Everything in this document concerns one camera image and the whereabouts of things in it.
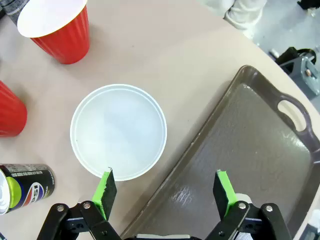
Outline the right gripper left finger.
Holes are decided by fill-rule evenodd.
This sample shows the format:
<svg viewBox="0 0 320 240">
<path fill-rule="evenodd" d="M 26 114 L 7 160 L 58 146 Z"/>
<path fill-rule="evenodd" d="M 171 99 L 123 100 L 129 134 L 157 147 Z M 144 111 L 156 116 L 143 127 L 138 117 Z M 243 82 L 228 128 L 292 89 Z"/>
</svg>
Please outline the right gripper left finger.
<svg viewBox="0 0 320 240">
<path fill-rule="evenodd" d="M 51 206 L 42 225 L 43 240 L 75 240 L 89 233 L 94 240 L 119 240 L 109 223 L 117 188 L 112 168 L 104 172 L 91 200 L 73 207 L 64 203 Z"/>
</svg>

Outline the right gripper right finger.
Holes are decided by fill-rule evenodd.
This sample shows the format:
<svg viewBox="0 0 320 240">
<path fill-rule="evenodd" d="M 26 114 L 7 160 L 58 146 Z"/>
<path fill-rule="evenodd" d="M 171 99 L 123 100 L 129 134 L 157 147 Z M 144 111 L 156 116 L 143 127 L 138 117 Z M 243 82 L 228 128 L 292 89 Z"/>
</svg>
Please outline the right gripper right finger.
<svg viewBox="0 0 320 240">
<path fill-rule="evenodd" d="M 207 240 L 234 240 L 238 233 L 250 234 L 254 240 L 292 238 L 278 205 L 265 203 L 258 208 L 238 200 L 226 171 L 216 171 L 212 190 L 220 222 Z"/>
</svg>

